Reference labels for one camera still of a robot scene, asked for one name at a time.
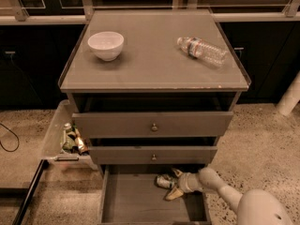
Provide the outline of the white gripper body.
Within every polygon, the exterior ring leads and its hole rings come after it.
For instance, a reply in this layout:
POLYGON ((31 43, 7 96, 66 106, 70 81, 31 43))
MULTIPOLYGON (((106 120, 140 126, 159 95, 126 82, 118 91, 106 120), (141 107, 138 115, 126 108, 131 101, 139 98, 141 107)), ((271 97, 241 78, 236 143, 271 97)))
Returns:
POLYGON ((197 173, 184 172, 179 176, 177 186, 184 193, 191 193, 194 191, 203 192, 203 185, 200 182, 200 178, 197 173))

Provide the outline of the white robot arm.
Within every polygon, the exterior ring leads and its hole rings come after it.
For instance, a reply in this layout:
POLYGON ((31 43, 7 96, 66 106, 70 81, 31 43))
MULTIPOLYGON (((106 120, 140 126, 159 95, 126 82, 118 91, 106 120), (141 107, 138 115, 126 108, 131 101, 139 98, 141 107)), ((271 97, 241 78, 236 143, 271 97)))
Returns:
POLYGON ((229 130, 213 161, 197 172, 178 169, 169 201, 212 191, 236 214, 236 225, 299 225, 299 127, 288 125, 279 105, 234 107, 229 130))

